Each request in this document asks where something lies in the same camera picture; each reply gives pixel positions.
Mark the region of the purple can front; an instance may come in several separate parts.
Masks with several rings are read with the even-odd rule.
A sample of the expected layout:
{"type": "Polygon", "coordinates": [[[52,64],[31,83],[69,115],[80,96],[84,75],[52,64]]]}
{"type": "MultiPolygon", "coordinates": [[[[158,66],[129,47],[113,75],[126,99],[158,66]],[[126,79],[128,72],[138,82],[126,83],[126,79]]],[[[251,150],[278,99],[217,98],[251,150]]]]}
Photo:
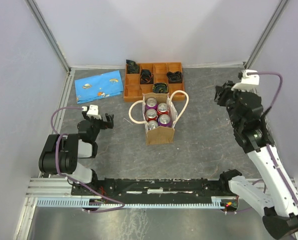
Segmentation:
{"type": "Polygon", "coordinates": [[[149,131],[153,130],[153,129],[156,129],[157,127],[159,127],[159,124],[157,121],[155,120],[151,120],[147,123],[147,129],[149,131]]]}

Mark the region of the purple can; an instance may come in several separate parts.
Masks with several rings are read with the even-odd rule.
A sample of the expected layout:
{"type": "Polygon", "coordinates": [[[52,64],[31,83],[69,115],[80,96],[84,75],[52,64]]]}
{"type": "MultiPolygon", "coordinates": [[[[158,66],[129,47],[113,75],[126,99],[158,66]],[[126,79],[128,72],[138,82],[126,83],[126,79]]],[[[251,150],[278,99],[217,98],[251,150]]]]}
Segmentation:
{"type": "Polygon", "coordinates": [[[146,100],[145,102],[145,109],[148,111],[148,110],[151,110],[151,109],[154,109],[156,110],[158,107],[158,102],[155,98],[153,97],[150,97],[146,100]]]}
{"type": "Polygon", "coordinates": [[[149,131],[153,130],[153,129],[156,129],[157,127],[159,127],[159,124],[157,121],[155,120],[151,120],[147,123],[147,129],[149,131]]]}
{"type": "Polygon", "coordinates": [[[168,114],[162,114],[157,119],[158,125],[161,127],[168,127],[172,126],[171,117],[168,114]]]}

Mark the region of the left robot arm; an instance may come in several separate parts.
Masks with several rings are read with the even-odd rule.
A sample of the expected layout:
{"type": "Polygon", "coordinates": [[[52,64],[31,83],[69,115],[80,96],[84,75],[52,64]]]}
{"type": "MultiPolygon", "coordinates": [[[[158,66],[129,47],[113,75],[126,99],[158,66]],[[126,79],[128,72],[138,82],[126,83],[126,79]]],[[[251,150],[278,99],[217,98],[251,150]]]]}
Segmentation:
{"type": "Polygon", "coordinates": [[[98,153],[96,139],[101,130],[114,127],[114,115],[105,114],[106,120],[82,114],[84,120],[77,124],[78,133],[64,136],[50,134],[40,155],[39,170],[48,175],[64,175],[82,184],[88,195],[95,195],[100,189],[98,176],[93,169],[80,163],[79,159],[94,159],[98,153]]]}

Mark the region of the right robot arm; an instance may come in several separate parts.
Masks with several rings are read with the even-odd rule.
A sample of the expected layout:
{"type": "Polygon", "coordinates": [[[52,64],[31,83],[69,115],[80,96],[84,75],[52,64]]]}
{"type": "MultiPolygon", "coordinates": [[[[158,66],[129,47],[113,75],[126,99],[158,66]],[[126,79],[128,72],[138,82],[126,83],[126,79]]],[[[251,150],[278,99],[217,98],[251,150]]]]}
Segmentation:
{"type": "Polygon", "coordinates": [[[236,89],[232,81],[215,87],[214,100],[226,108],[236,142],[256,166],[270,195],[248,183],[237,170],[220,175],[220,193],[242,197],[260,215],[272,238],[298,236],[298,191],[267,128],[266,115],[270,110],[264,110],[260,96],[236,89]]]}

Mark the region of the blue patterned folded cloth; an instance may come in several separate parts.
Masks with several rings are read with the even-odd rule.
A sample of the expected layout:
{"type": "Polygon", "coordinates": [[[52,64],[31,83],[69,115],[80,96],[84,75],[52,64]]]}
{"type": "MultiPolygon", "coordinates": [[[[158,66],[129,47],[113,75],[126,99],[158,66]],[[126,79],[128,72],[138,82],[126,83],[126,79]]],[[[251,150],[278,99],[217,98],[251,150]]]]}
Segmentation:
{"type": "Polygon", "coordinates": [[[121,95],[124,91],[118,70],[77,79],[74,81],[78,104],[121,95]]]}

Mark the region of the orange wooden compartment tray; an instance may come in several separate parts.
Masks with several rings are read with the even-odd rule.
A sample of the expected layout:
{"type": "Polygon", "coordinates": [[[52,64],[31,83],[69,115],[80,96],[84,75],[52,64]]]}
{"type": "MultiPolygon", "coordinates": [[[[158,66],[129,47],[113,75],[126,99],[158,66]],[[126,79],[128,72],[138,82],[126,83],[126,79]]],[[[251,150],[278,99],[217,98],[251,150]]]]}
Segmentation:
{"type": "Polygon", "coordinates": [[[177,90],[185,91],[184,74],[180,62],[154,62],[137,63],[139,65],[139,74],[127,74],[127,65],[125,65],[125,81],[123,98],[126,102],[136,102],[143,99],[144,94],[153,93],[153,85],[156,83],[166,83],[168,85],[168,94],[171,95],[177,90]],[[152,84],[140,84],[140,74],[142,69],[150,70],[153,75],[152,84]],[[167,72],[180,71],[183,74],[182,83],[169,83],[167,72]]]}

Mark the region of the dark rolled tie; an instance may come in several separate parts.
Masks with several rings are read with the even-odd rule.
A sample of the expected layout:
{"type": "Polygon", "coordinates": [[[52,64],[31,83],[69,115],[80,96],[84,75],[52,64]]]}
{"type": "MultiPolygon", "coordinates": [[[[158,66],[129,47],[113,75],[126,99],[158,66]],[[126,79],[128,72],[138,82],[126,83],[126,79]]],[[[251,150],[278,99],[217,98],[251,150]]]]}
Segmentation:
{"type": "Polygon", "coordinates": [[[181,71],[167,72],[166,74],[169,84],[181,84],[183,82],[183,73],[181,71]]]}
{"type": "Polygon", "coordinates": [[[140,84],[152,84],[153,74],[148,69],[142,69],[140,72],[140,84]]]}
{"type": "Polygon", "coordinates": [[[169,92],[169,87],[164,82],[157,82],[153,85],[152,92],[155,94],[167,94],[169,92]]]}
{"type": "Polygon", "coordinates": [[[133,60],[126,60],[126,73],[127,74],[139,74],[140,66],[133,60]]]}

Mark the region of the red can middle left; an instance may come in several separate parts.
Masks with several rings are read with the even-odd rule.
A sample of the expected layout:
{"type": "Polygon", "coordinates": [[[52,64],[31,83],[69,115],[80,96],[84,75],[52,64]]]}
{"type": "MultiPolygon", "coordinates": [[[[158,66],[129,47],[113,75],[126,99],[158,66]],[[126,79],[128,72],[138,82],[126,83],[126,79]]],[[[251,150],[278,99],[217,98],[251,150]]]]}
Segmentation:
{"type": "Polygon", "coordinates": [[[158,113],[155,109],[151,108],[151,109],[148,109],[146,112],[145,112],[145,119],[147,122],[150,122],[150,121],[157,121],[158,119],[158,113]]]}

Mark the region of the red can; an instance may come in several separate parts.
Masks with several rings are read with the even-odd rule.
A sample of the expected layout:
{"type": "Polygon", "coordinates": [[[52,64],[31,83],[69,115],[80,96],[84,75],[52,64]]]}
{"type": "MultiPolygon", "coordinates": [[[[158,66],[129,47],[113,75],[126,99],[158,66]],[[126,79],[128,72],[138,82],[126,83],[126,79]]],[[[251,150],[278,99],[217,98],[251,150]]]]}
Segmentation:
{"type": "Polygon", "coordinates": [[[162,102],[157,106],[157,115],[161,116],[161,115],[169,115],[169,106],[162,102]]]}
{"type": "Polygon", "coordinates": [[[155,109],[151,108],[151,109],[148,109],[146,112],[145,112],[145,119],[147,122],[150,122],[150,121],[157,121],[158,119],[158,113],[155,109]]]}

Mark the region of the purple can back left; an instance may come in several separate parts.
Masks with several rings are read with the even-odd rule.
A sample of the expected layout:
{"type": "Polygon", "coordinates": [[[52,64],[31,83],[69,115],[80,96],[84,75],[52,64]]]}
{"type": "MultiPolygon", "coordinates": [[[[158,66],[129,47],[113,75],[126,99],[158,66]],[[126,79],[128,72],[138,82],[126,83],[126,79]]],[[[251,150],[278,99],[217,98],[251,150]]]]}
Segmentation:
{"type": "Polygon", "coordinates": [[[153,97],[150,97],[146,100],[145,102],[145,109],[148,111],[148,110],[151,110],[151,109],[154,109],[156,110],[158,107],[158,102],[155,98],[153,97]]]}

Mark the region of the dark rolled tie top left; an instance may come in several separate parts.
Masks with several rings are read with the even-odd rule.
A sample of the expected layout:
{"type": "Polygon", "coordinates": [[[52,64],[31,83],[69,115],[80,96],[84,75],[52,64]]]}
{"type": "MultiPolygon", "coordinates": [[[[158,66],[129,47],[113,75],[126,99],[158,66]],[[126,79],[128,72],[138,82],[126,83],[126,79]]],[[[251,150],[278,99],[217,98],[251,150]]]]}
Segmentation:
{"type": "Polygon", "coordinates": [[[133,60],[126,60],[126,73],[127,74],[139,74],[140,66],[133,60]]]}

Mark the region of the dark rolled tie bottom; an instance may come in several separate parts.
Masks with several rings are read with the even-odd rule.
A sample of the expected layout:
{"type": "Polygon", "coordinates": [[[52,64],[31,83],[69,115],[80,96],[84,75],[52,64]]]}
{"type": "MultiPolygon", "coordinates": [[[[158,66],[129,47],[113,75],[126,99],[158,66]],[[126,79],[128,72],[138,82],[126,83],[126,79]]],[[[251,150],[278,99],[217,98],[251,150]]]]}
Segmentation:
{"type": "Polygon", "coordinates": [[[155,94],[167,94],[169,92],[169,87],[164,82],[157,82],[153,85],[152,92],[155,94]]]}

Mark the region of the dark rolled tie middle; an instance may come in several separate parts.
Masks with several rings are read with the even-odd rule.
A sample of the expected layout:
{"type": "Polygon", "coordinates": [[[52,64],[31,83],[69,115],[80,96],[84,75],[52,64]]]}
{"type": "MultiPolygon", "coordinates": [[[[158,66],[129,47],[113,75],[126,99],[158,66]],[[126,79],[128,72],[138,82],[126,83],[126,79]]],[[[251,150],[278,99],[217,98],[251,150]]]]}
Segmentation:
{"type": "Polygon", "coordinates": [[[140,84],[152,84],[153,74],[148,69],[142,69],[140,72],[140,84]]]}

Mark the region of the red can back right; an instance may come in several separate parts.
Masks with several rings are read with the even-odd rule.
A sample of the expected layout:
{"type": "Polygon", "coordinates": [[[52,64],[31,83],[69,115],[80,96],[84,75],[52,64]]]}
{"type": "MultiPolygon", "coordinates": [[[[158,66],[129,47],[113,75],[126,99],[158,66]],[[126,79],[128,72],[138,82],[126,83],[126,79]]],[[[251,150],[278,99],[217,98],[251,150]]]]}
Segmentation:
{"type": "Polygon", "coordinates": [[[157,115],[161,116],[161,115],[169,115],[169,106],[162,102],[157,106],[157,115]]]}

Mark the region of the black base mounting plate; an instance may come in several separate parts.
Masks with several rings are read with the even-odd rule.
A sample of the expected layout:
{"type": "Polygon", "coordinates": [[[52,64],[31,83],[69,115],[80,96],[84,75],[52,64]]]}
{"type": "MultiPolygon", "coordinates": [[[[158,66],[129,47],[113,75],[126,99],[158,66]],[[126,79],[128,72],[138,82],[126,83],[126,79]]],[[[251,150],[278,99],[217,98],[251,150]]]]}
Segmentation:
{"type": "Polygon", "coordinates": [[[96,192],[125,204],[209,204],[212,197],[236,197],[220,179],[105,178],[87,185],[96,192]]]}

